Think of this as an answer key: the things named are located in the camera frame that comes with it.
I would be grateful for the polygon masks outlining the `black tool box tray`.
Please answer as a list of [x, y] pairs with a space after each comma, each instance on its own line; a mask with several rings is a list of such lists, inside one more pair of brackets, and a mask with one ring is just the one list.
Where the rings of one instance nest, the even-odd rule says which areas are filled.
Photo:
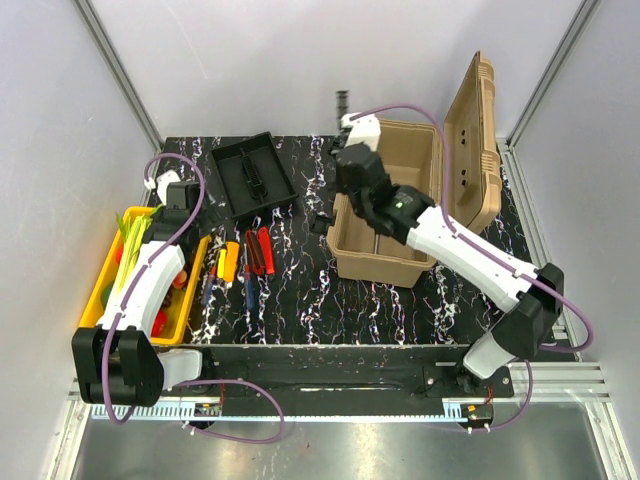
[[213, 166], [234, 221], [244, 221], [297, 198], [270, 132], [217, 147]]

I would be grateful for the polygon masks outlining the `red handled pliers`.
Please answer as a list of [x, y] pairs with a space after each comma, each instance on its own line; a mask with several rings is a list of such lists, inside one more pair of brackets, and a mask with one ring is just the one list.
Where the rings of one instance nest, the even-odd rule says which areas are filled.
[[252, 270], [257, 276], [265, 274], [265, 260], [261, 245], [256, 233], [253, 230], [245, 232], [245, 242], [249, 252], [249, 262]]

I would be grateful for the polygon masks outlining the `tan plastic tool box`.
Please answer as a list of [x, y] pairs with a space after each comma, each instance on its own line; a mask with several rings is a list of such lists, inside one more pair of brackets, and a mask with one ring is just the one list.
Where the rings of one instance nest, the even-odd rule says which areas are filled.
[[[501, 210], [502, 177], [495, 144], [495, 74], [491, 62], [476, 52], [439, 133], [431, 122], [381, 119], [377, 147], [386, 172], [400, 185], [411, 185], [435, 201], [448, 196], [448, 213], [479, 234]], [[348, 198], [334, 201], [335, 222], [327, 245], [342, 279], [412, 288], [434, 258], [392, 238], [380, 240], [373, 254], [374, 231], [353, 212]]]

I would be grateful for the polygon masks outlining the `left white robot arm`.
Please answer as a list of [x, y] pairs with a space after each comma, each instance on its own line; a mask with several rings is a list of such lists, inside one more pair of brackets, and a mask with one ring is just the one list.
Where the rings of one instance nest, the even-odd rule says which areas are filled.
[[88, 404], [150, 407], [184, 384], [213, 390], [217, 372], [198, 349], [179, 347], [200, 277], [208, 218], [205, 187], [170, 183], [157, 209], [124, 216], [71, 348], [79, 392]]

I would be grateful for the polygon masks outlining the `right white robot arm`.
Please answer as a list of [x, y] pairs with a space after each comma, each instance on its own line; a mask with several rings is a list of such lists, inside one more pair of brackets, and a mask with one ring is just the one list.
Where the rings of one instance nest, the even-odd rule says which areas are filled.
[[564, 274], [497, 249], [410, 185], [394, 183], [380, 155], [364, 143], [331, 151], [336, 190], [377, 234], [435, 258], [471, 282], [502, 311], [501, 319], [466, 351], [454, 373], [469, 396], [486, 389], [498, 369], [535, 357], [562, 312]]

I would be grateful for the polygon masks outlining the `yellow utility knife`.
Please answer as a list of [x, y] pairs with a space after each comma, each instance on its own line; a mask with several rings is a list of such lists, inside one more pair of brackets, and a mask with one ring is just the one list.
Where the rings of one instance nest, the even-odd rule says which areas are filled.
[[240, 246], [236, 241], [227, 241], [219, 250], [216, 263], [216, 275], [225, 283], [232, 283], [235, 279]]

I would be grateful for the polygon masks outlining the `small blue red screwdriver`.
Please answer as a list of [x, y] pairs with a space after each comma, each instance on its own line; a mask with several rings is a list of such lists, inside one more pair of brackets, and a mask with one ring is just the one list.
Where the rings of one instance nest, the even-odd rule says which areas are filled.
[[209, 302], [209, 299], [212, 295], [212, 291], [213, 291], [213, 287], [216, 283], [216, 279], [217, 279], [217, 266], [214, 265], [211, 270], [209, 271], [207, 278], [206, 278], [206, 282], [204, 285], [204, 290], [201, 296], [201, 305], [202, 306], [206, 306]]

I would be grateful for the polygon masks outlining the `red cherry cluster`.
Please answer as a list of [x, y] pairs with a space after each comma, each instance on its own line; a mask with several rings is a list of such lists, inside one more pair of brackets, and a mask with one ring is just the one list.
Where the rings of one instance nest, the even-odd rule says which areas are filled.
[[182, 290], [188, 285], [189, 275], [185, 270], [181, 270], [171, 283], [173, 290]]

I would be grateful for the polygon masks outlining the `black marble pattern mat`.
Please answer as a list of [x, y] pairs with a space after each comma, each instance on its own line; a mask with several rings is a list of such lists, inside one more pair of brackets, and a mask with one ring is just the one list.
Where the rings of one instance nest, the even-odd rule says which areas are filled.
[[259, 279], [248, 311], [241, 280], [212, 289], [200, 280], [184, 335], [194, 344], [467, 344], [501, 314], [452, 270], [436, 265], [411, 288], [342, 279], [323, 236], [309, 230], [332, 204], [330, 138], [276, 136], [298, 195], [252, 220], [270, 231], [276, 276]]

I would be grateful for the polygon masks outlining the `green white leek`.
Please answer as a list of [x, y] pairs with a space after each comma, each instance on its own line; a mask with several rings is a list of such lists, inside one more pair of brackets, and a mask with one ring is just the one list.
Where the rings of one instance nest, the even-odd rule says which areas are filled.
[[116, 215], [119, 232], [122, 235], [122, 254], [118, 262], [118, 271], [111, 290], [111, 295], [119, 294], [125, 287], [138, 260], [143, 237], [152, 222], [152, 215], [158, 207], [154, 207], [149, 213], [125, 220], [119, 214]]

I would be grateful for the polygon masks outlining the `yellow plastic bin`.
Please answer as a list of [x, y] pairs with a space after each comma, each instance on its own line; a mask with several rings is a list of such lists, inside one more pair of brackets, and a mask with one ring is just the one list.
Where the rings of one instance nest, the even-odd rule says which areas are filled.
[[[150, 337], [153, 345], [172, 346], [182, 342], [189, 323], [191, 306], [201, 278], [204, 257], [209, 242], [209, 236], [200, 239], [197, 249], [192, 254], [189, 254], [189, 259], [183, 267], [183, 270], [189, 275], [188, 285], [182, 290], [173, 290], [170, 285], [168, 293], [170, 294], [171, 302], [168, 306], [161, 307], [167, 312], [168, 323], [161, 337]], [[119, 267], [118, 262], [122, 254], [122, 245], [122, 235], [117, 231], [80, 317], [79, 328], [93, 328], [102, 319], [106, 308], [103, 309], [101, 306], [100, 294], [108, 282], [115, 280]], [[125, 291], [126, 288], [124, 287], [119, 294], [115, 294], [114, 300], [118, 300], [119, 296], [123, 295]]]

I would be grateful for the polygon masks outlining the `red apple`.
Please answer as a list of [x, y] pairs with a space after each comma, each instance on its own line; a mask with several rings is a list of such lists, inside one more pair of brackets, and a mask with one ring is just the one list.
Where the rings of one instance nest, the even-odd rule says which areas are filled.
[[163, 309], [159, 310], [151, 330], [152, 337], [161, 337], [168, 323], [167, 312]]

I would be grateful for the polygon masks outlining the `green lime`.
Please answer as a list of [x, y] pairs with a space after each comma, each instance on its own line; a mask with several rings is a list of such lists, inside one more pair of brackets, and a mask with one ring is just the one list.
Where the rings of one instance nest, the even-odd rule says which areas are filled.
[[103, 309], [105, 309], [109, 303], [109, 298], [110, 298], [113, 286], [114, 286], [114, 281], [108, 282], [101, 291], [100, 303]]

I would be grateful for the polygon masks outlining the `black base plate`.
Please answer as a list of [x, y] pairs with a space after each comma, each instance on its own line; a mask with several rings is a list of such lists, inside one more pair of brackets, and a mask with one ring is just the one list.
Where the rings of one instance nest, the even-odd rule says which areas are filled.
[[461, 370], [463, 347], [202, 346], [203, 376], [225, 379], [225, 417], [292, 421], [441, 415], [443, 400], [510, 399], [509, 370], [487, 380]]

